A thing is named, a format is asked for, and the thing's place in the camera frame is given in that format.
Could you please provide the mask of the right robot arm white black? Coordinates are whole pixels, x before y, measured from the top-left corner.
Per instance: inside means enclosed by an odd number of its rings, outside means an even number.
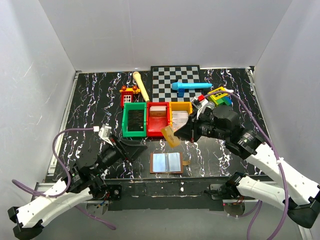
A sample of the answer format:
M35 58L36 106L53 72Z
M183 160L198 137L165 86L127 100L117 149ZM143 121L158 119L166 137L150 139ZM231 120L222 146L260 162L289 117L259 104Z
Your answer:
M240 196L261 200L284 210L296 224L310 229L320 214L320 185L308 179L284 160L276 158L262 137L240 125L239 115L230 106L204 107L192 113L187 123L175 131L180 139L196 142L200 137L223 140L234 155L258 167L277 186L259 182L236 172L216 190L232 199Z

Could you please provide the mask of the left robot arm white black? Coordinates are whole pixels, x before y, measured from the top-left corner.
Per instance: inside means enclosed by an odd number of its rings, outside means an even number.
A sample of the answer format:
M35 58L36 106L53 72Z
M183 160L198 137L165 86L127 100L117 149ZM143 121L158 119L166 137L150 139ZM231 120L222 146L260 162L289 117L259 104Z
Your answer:
M102 174L117 161L133 163L148 147L135 140L122 140L112 135L101 152L83 152L68 171L51 188L30 203L11 207L7 212L15 223L14 236L19 240L37 237L53 219L87 200L120 200L122 186L109 184Z

